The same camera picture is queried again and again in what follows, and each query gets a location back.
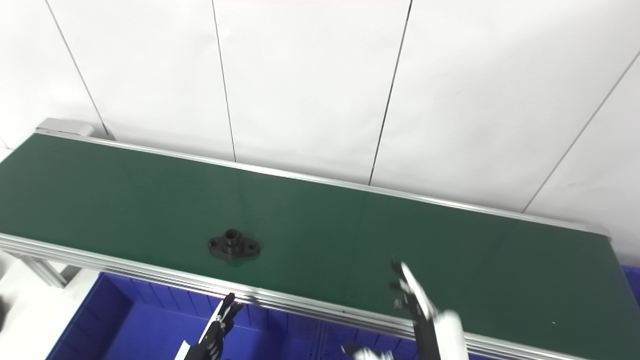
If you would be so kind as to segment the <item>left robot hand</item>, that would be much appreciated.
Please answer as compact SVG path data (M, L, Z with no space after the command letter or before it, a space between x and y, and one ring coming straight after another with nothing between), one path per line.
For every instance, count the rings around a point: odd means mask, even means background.
M218 303L198 342L190 345L183 341L174 358L176 360L220 360L226 336L233 329L234 319L242 309L242 303L238 303L235 294L229 292Z

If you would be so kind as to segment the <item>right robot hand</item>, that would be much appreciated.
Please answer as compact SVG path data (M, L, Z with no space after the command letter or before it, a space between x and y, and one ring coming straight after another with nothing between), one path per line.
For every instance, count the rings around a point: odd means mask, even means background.
M402 294L394 300L393 306L409 311L421 360L468 360L459 314L451 309L439 310L403 261L391 260L391 269L398 280L391 282L390 288Z

